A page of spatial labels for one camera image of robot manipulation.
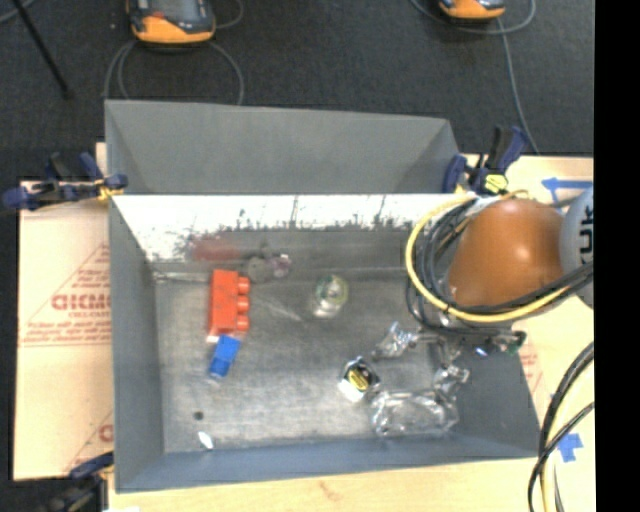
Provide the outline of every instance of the bin floor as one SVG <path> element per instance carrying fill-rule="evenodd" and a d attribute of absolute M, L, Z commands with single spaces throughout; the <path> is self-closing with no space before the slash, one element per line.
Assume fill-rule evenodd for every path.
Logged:
<path fill-rule="evenodd" d="M 295 444 L 372 437 L 368 405 L 338 390 L 347 361 L 370 353 L 394 321 L 413 328 L 400 271 L 341 274 L 349 300 L 331 319 L 315 318 L 315 279 L 288 278 L 253 285 L 251 327 L 229 374 L 219 383 L 207 373 L 209 286 L 156 283 L 166 452 L 201 450 L 198 432 L 216 447 Z M 389 389 L 428 387 L 429 350 L 419 345 L 373 368 Z"/>

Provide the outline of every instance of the wire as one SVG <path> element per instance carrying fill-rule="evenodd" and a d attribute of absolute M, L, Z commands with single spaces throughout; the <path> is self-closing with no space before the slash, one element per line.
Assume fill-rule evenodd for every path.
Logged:
<path fill-rule="evenodd" d="M 504 200 L 508 196 L 503 196 L 498 200 Z M 519 297 L 509 303 L 499 304 L 490 307 L 475 307 L 475 308 L 462 308 L 455 303 L 449 302 L 444 298 L 443 293 L 438 293 L 437 281 L 435 278 L 429 280 L 423 280 L 416 271 L 416 265 L 414 262 L 414 252 L 416 241 L 420 233 L 424 230 L 425 226 L 433 221 L 435 217 L 442 212 L 451 208 L 456 208 L 467 203 L 477 201 L 477 196 L 465 195 L 457 197 L 451 201 L 448 201 L 431 212 L 423 216 L 415 225 L 409 235 L 405 249 L 405 265 L 407 268 L 407 274 L 411 280 L 411 284 L 416 288 L 421 295 L 423 295 L 433 306 L 441 310 L 446 314 L 450 314 L 460 320 L 479 323 L 479 324 L 492 324 L 502 323 L 511 320 L 516 320 L 531 314 L 539 312 L 543 307 L 549 306 L 554 302 L 568 296 L 577 289 L 584 286 L 593 275 L 593 262 L 585 265 L 584 268 L 579 268 L 578 271 L 563 276 L 560 280 L 550 283 L 546 287 L 536 290 L 532 294 L 528 294 L 524 297 Z M 432 227 L 427 233 L 427 237 L 433 237 L 434 233 L 439 232 L 439 226 Z M 433 261 L 431 262 L 431 269 L 434 267 Z"/>
<path fill-rule="evenodd" d="M 434 295 L 439 297 L 445 297 L 448 294 L 443 292 L 440 288 L 441 279 L 436 275 L 436 267 L 439 262 L 439 258 L 462 234 L 464 228 L 472 220 L 471 216 L 465 216 L 470 207 L 473 206 L 472 202 L 465 203 L 461 206 L 457 206 L 447 213 L 445 213 L 430 229 L 425 237 L 425 242 L 418 253 L 418 272 L 420 280 L 425 284 L 426 288 L 431 290 Z M 592 280 L 593 265 L 583 265 L 576 270 L 569 272 L 555 281 L 548 283 L 547 285 L 536 289 L 535 291 L 525 294 L 516 299 L 509 300 L 501 304 L 495 304 L 492 306 L 475 306 L 475 307 L 460 307 L 455 302 L 451 302 L 450 305 L 457 309 L 467 313 L 499 313 L 509 311 L 513 308 L 525 305 L 540 296 L 561 287 L 567 287 L 565 293 L 555 299 L 555 301 L 564 298 L 565 296 L 572 294 L 577 289 L 583 287 L 585 284 Z"/>
<path fill-rule="evenodd" d="M 409 0 L 409 1 L 418 11 L 420 11 L 422 14 L 424 14 L 425 16 L 427 16 L 428 18 L 432 19 L 437 23 L 453 27 L 460 32 L 466 32 L 467 34 L 478 34 L 478 35 L 489 35 L 489 36 L 500 36 L 505 34 L 512 34 L 513 32 L 522 30 L 523 28 L 527 27 L 529 23 L 531 23 L 531 21 L 536 15 L 536 10 L 537 10 L 535 0 L 529 0 L 529 12 L 522 22 L 507 28 L 501 26 L 499 30 L 473 29 L 469 27 L 461 27 L 461 26 L 454 25 L 450 21 L 446 21 L 446 20 L 443 20 L 442 18 L 435 16 L 433 13 L 427 11 L 422 5 L 420 5 L 418 0 Z"/>
<path fill-rule="evenodd" d="M 216 30 L 225 30 L 231 27 L 235 27 L 238 23 L 240 23 L 240 21 L 244 17 L 244 4 L 242 3 L 242 0 L 235 0 L 235 2 L 238 5 L 238 9 L 240 10 L 238 15 L 231 21 L 228 21 L 221 25 L 216 24 Z"/>
<path fill-rule="evenodd" d="M 33 4 L 36 0 L 25 0 L 24 2 L 22 2 L 22 7 L 24 7 L 25 9 L 30 7 L 31 4 Z M 15 18 L 18 15 L 18 9 L 12 9 L 11 11 L 9 11 L 6 14 L 3 14 L 2 16 L 0 16 L 0 24 L 2 23 L 6 23 L 7 21 Z"/>
<path fill-rule="evenodd" d="M 561 406 L 565 403 L 566 398 L 578 378 L 584 374 L 585 370 L 595 360 L 595 344 L 592 341 L 589 343 L 580 353 L 574 361 L 569 365 L 569 368 L 562 376 L 560 383 L 558 384 L 555 393 L 552 395 L 551 403 L 547 408 L 542 426 L 540 428 L 540 443 L 538 446 L 538 454 L 542 455 L 545 451 L 545 447 L 548 445 L 548 440 L 551 432 L 553 431 L 554 424 L 558 419 L 558 412 Z M 543 496 L 543 504 L 545 510 L 552 510 L 549 503 L 554 502 L 555 509 L 560 512 L 563 510 L 562 499 L 560 497 L 560 489 L 557 482 L 557 473 L 555 467 L 553 468 L 553 487 L 554 494 L 549 496 L 548 491 L 548 476 L 543 467 L 540 471 L 540 489 Z"/>
<path fill-rule="evenodd" d="M 498 25 L 502 27 L 502 21 L 498 19 Z M 518 118 L 520 119 L 520 124 L 522 125 L 522 129 L 527 134 L 527 138 L 529 139 L 529 144 L 531 148 L 536 154 L 539 154 L 538 145 L 536 144 L 533 136 L 531 135 L 531 131 L 529 130 L 529 126 L 527 125 L 527 120 L 525 118 L 524 112 L 522 110 L 522 105 L 520 104 L 520 95 L 518 93 L 518 86 L 516 85 L 515 73 L 513 72 L 513 62 L 511 61 L 511 50 L 509 49 L 509 40 L 507 39 L 506 33 L 501 33 L 502 36 L 502 45 L 504 46 L 504 53 L 507 59 L 507 73 L 509 74 L 509 84 L 511 85 L 511 93 L 513 94 L 513 101 L 516 104 L 516 111 L 518 112 Z"/>
<path fill-rule="evenodd" d="M 529 488 L 527 492 L 527 499 L 529 502 L 529 511 L 535 512 L 535 507 L 533 506 L 533 490 L 536 485 L 536 481 L 538 477 L 540 477 L 542 471 L 544 470 L 544 466 L 553 453 L 553 451 L 558 447 L 560 441 L 564 438 L 566 434 L 568 434 L 578 423 L 580 423 L 587 414 L 589 414 L 592 410 L 595 409 L 595 401 L 583 407 L 578 414 L 576 414 L 573 418 L 571 418 L 553 437 L 553 439 L 545 446 L 544 451 L 538 457 L 538 460 L 533 467 L 531 472 L 531 477 L 529 478 Z"/>
<path fill-rule="evenodd" d="M 512 59 L 511 59 L 511 50 L 509 48 L 509 41 L 507 40 L 507 35 L 508 34 L 512 34 L 514 32 L 517 32 L 517 31 L 522 30 L 522 29 L 526 28 L 527 26 L 529 26 L 529 24 L 531 23 L 531 21 L 535 17 L 536 11 L 537 11 L 537 6 L 536 6 L 535 0 L 529 0 L 529 12 L 528 12 L 527 16 L 525 17 L 525 19 L 520 23 L 517 23 L 517 24 L 512 25 L 510 27 L 505 27 L 503 25 L 503 23 L 502 23 L 502 20 L 500 18 L 497 18 L 496 23 L 498 25 L 498 30 L 472 29 L 472 28 L 468 28 L 468 27 L 456 26 L 456 25 L 453 25 L 452 23 L 450 23 L 448 21 L 445 21 L 445 20 L 443 20 L 441 18 L 438 18 L 434 14 L 430 13 L 429 11 L 427 11 L 422 5 L 420 5 L 418 3 L 418 0 L 409 0 L 409 1 L 411 2 L 411 4 L 418 11 L 423 13 L 428 18 L 430 18 L 433 21 L 436 21 L 437 23 L 440 23 L 442 25 L 451 26 L 454 29 L 458 30 L 459 32 L 465 32 L 467 34 L 476 34 L 476 35 L 501 36 L 502 45 L 504 47 L 505 57 L 506 57 L 506 61 L 507 61 L 507 74 L 509 76 L 509 84 L 511 86 L 511 93 L 513 95 L 513 100 L 514 100 L 514 103 L 515 103 L 516 112 L 518 114 L 518 119 L 520 120 L 520 124 L 522 125 L 522 129 L 527 134 L 527 138 L 529 139 L 529 144 L 531 145 L 531 149 L 536 154 L 540 154 L 540 151 L 538 149 L 538 145 L 536 144 L 533 136 L 531 135 L 531 131 L 529 130 L 528 123 L 527 123 L 526 117 L 524 115 L 524 112 L 523 112 L 523 109 L 522 109 L 522 105 L 520 103 L 520 95 L 518 93 L 518 87 L 517 87 L 517 84 L 516 84 L 515 73 L 513 71 L 513 62 L 512 62 Z"/>
<path fill-rule="evenodd" d="M 231 57 L 231 55 L 220 45 L 214 43 L 213 41 L 208 41 L 208 43 L 211 48 L 213 48 L 215 51 L 217 51 L 224 57 L 224 59 L 230 64 L 234 73 L 236 74 L 236 77 L 238 80 L 238 96 L 236 99 L 236 104 L 242 105 L 242 103 L 244 102 L 244 96 L 245 96 L 245 83 L 244 83 L 244 76 L 242 74 L 242 70 L 240 69 L 240 66 L 233 59 L 233 57 Z M 128 41 L 122 47 L 120 47 L 120 49 L 114 55 L 113 59 L 109 63 L 109 67 L 107 68 L 107 73 L 105 76 L 105 81 L 104 81 L 104 86 L 102 91 L 103 98 L 106 99 L 110 96 L 111 81 L 113 79 L 113 74 L 115 72 L 120 94 L 123 96 L 123 98 L 127 100 L 130 99 L 129 92 L 127 91 L 124 84 L 124 66 L 131 51 L 137 44 L 138 44 L 137 40 Z"/>

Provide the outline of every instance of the red lego block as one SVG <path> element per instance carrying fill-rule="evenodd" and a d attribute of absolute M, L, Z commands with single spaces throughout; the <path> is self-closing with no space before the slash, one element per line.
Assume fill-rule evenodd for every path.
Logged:
<path fill-rule="evenodd" d="M 222 334 L 246 332 L 249 329 L 249 278 L 234 270 L 216 269 L 211 274 L 209 304 L 209 336 L 217 341 Z"/>

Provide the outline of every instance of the orange ball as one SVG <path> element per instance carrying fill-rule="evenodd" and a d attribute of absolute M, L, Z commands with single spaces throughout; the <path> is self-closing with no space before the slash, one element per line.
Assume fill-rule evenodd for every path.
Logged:
<path fill-rule="evenodd" d="M 482 210 L 463 231 L 449 267 L 449 290 L 461 306 L 493 306 L 563 275 L 563 216 L 532 199 L 505 199 Z"/>

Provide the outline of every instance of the cable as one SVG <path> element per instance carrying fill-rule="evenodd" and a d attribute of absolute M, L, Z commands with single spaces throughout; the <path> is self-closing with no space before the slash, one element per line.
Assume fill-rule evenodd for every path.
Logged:
<path fill-rule="evenodd" d="M 110 95 L 111 80 L 113 78 L 113 74 L 115 71 L 120 94 L 125 99 L 130 99 L 129 93 L 124 85 L 124 65 L 127 58 L 129 57 L 129 54 L 131 53 L 131 50 L 133 50 L 133 48 L 137 45 L 137 43 L 138 43 L 137 40 L 126 42 L 114 55 L 113 59 L 109 64 L 109 67 L 107 69 L 107 73 L 105 76 L 105 82 L 104 82 L 104 87 L 102 92 L 103 98 L 106 99 Z M 244 95 L 245 95 L 245 83 L 244 83 L 244 76 L 242 74 L 242 70 L 240 69 L 240 66 L 238 66 L 237 62 L 233 59 L 233 57 L 231 57 L 231 55 L 226 50 L 224 50 L 224 48 L 214 43 L 213 41 L 208 41 L 208 44 L 211 48 L 213 48 L 215 51 L 220 53 L 233 68 L 233 71 L 236 74 L 236 77 L 238 79 L 238 96 L 236 99 L 236 104 L 242 105 L 242 103 L 244 102 Z"/>
<path fill-rule="evenodd" d="M 471 201 L 475 203 L 477 200 L 477 196 L 465 195 L 457 197 L 447 203 L 440 205 L 439 207 L 435 208 L 431 212 L 427 213 L 424 217 L 422 217 L 422 219 L 417 222 L 417 224 L 411 231 L 411 234 L 409 235 L 405 250 L 405 265 L 407 268 L 407 274 L 416 290 L 418 290 L 418 292 L 420 292 L 420 294 L 423 295 L 437 309 L 446 314 L 450 314 L 460 320 L 472 323 L 492 324 L 508 322 L 539 312 L 539 310 L 541 310 L 543 307 L 549 306 L 557 302 L 558 300 L 569 296 L 592 279 L 593 262 L 584 265 L 582 268 L 578 268 L 577 271 L 568 273 L 567 275 L 561 277 L 559 280 L 553 283 L 549 283 L 547 286 L 541 288 L 540 290 L 536 290 L 535 292 L 527 294 L 523 297 L 518 297 L 507 303 L 494 306 L 475 306 L 463 308 L 458 304 L 448 301 L 445 298 L 445 294 L 439 290 L 436 277 L 432 275 L 428 279 L 426 279 L 425 271 L 421 271 L 421 273 L 423 274 L 422 278 L 418 275 L 413 257 L 416 241 L 420 233 L 424 230 L 425 226 L 432 222 L 433 219 L 440 215 L 442 212 L 451 208 L 455 209 L 456 207 L 467 205 L 467 203 Z M 465 225 L 467 223 L 466 219 L 463 219 L 462 222 L 464 222 Z M 434 243 L 434 247 L 437 247 L 438 249 L 440 249 L 440 246 L 442 245 L 442 240 L 436 240 L 434 237 L 440 232 L 441 227 L 442 226 L 440 224 L 436 223 L 436 225 L 432 226 L 426 235 L 428 239 L 433 239 L 430 240 L 430 243 Z M 449 239 L 450 238 L 448 238 L 448 234 L 445 235 L 445 241 Z M 430 270 L 433 270 L 434 267 L 435 263 L 431 261 Z"/>
<path fill-rule="evenodd" d="M 574 361 L 569 365 L 569 368 L 562 376 L 560 383 L 558 384 L 555 393 L 552 395 L 551 403 L 547 408 L 542 426 L 540 428 L 540 443 L 538 446 L 538 454 L 539 456 L 544 453 L 545 447 L 548 444 L 548 439 L 553 431 L 554 424 L 558 419 L 558 412 L 561 409 L 561 406 L 565 403 L 566 398 L 573 389 L 578 378 L 584 374 L 585 370 L 593 363 L 595 360 L 595 344 L 592 341 L 589 343 L 580 353 Z M 553 501 L 555 509 L 557 511 L 562 511 L 562 499 L 560 497 L 560 489 L 558 487 L 557 482 L 557 473 L 555 471 L 555 467 L 553 468 L 553 496 L 550 496 L 550 491 L 548 487 L 550 487 L 549 477 L 543 467 L 540 470 L 540 489 L 543 496 L 543 504 L 545 510 L 552 510 L 552 507 L 549 505 Z"/>
<path fill-rule="evenodd" d="M 564 401 L 574 382 L 582 374 L 582 372 L 584 372 L 587 366 L 589 366 L 589 364 L 593 362 L 594 359 L 595 344 L 592 341 L 578 354 L 573 363 L 571 363 L 565 374 L 562 376 L 562 379 L 560 380 L 560 383 L 558 384 L 558 387 L 553 394 L 551 403 L 549 404 L 549 407 L 547 407 L 547 412 L 542 422 L 542 427 L 540 429 L 540 443 L 538 446 L 539 453 L 542 453 L 544 447 L 547 444 L 548 437 L 551 433 L 551 427 L 556 418 L 560 405 Z"/>
<path fill-rule="evenodd" d="M 540 151 L 538 149 L 538 145 L 536 144 L 533 136 L 531 135 L 531 131 L 529 130 L 529 127 L 527 125 L 527 120 L 526 117 L 524 115 L 524 112 L 522 110 L 522 105 L 520 103 L 520 95 L 518 94 L 518 87 L 516 85 L 516 79 L 515 79 L 515 73 L 513 72 L 513 62 L 511 59 L 511 50 L 509 48 L 509 42 L 507 40 L 507 34 L 512 34 L 514 32 L 517 32 L 518 30 L 522 30 L 525 27 L 527 27 L 531 21 L 533 20 L 533 18 L 536 15 L 536 10 L 537 10 L 537 6 L 536 6 L 536 2 L 535 0 L 529 0 L 529 13 L 527 14 L 527 16 L 525 17 L 525 19 L 520 22 L 517 23 L 516 25 L 513 25 L 511 27 L 504 27 L 504 25 L 502 24 L 502 20 L 500 18 L 498 18 L 496 20 L 497 24 L 498 24 L 498 30 L 480 30 L 480 29 L 472 29 L 472 28 L 467 28 L 467 27 L 460 27 L 460 26 L 456 26 L 456 25 L 452 25 L 450 22 L 447 22 L 445 20 L 442 20 L 440 18 L 438 18 L 437 16 L 433 15 L 432 13 L 430 13 L 429 11 L 427 11 L 424 7 L 422 7 L 419 3 L 418 0 L 409 0 L 412 5 L 418 9 L 421 13 L 423 13 L 424 15 L 426 15 L 427 17 L 429 17 L 430 19 L 442 24 L 442 25 L 449 25 L 453 28 L 455 28 L 456 30 L 458 30 L 459 32 L 465 32 L 467 34 L 477 34 L 477 35 L 489 35 L 489 36 L 501 36 L 502 38 L 502 45 L 504 47 L 504 51 L 505 51 L 505 57 L 506 57 L 506 61 L 507 61 L 507 74 L 509 76 L 509 84 L 511 86 L 511 93 L 513 95 L 513 100 L 515 103 L 515 107 L 516 107 L 516 112 L 518 114 L 518 119 L 520 120 L 520 124 L 524 130 L 524 132 L 527 134 L 527 138 L 529 139 L 529 143 L 531 145 L 531 149 L 533 149 L 534 153 L 536 154 L 540 154 Z"/>
<path fill-rule="evenodd" d="M 592 410 L 595 409 L 595 401 L 583 407 L 578 414 L 576 414 L 573 418 L 571 418 L 553 437 L 553 439 L 545 446 L 542 454 L 538 457 L 536 464 L 533 467 L 531 472 L 531 477 L 529 478 L 529 487 L 527 491 L 527 499 L 529 502 L 529 511 L 535 512 L 535 508 L 533 506 L 533 490 L 536 485 L 536 481 L 538 477 L 541 475 L 544 470 L 544 466 L 553 453 L 553 451 L 558 447 L 560 441 L 564 438 L 566 434 L 568 434 L 578 423 L 580 423 L 587 414 L 589 414 Z"/>
<path fill-rule="evenodd" d="M 31 4 L 33 4 L 36 0 L 25 0 L 24 2 L 22 2 L 22 7 L 24 7 L 25 9 L 27 9 L 28 7 L 31 6 Z M 3 14 L 2 16 L 0 16 L 0 25 L 2 23 L 6 23 L 7 21 L 15 18 L 18 15 L 18 10 L 17 9 L 13 9 L 11 11 L 9 11 L 6 14 Z"/>
<path fill-rule="evenodd" d="M 244 4 L 242 3 L 242 0 L 235 0 L 235 2 L 238 5 L 240 12 L 233 20 L 223 23 L 222 25 L 216 25 L 217 30 L 225 30 L 227 28 L 235 27 L 244 17 Z"/>
<path fill-rule="evenodd" d="M 502 27 L 502 21 L 498 19 L 498 25 Z M 538 146 L 531 135 L 531 131 L 529 130 L 529 126 L 527 125 L 527 120 L 525 118 L 524 112 L 522 111 L 522 105 L 520 104 L 520 95 L 518 94 L 518 86 L 516 85 L 515 74 L 513 72 L 513 62 L 511 61 L 511 50 L 509 49 L 509 41 L 507 39 L 506 33 L 500 34 L 502 36 L 502 45 L 504 46 L 504 53 L 507 59 L 507 73 L 509 74 L 509 83 L 511 85 L 511 93 L 513 95 L 513 101 L 516 104 L 516 111 L 518 112 L 518 118 L 520 119 L 520 124 L 522 125 L 522 129 L 527 134 L 527 138 L 529 139 L 529 144 L 531 148 L 536 154 L 540 154 L 538 150 Z"/>
<path fill-rule="evenodd" d="M 428 18 L 432 19 L 437 23 L 440 23 L 442 25 L 448 25 L 460 32 L 466 32 L 467 34 L 478 34 L 478 35 L 489 35 L 489 36 L 500 36 L 504 34 L 512 34 L 513 32 L 522 30 L 523 28 L 527 27 L 529 23 L 531 23 L 531 21 L 536 15 L 536 10 L 537 10 L 535 0 L 529 0 L 529 13 L 527 14 L 527 16 L 523 21 L 507 28 L 501 26 L 499 30 L 485 30 L 485 29 L 473 29 L 469 27 L 461 27 L 461 26 L 453 25 L 451 22 L 443 20 L 442 18 L 438 18 L 433 13 L 430 13 L 429 11 L 427 11 L 422 5 L 420 5 L 418 0 L 409 0 L 409 1 L 418 11 L 420 11 L 422 14 L 424 14 L 425 16 L 427 16 Z"/>

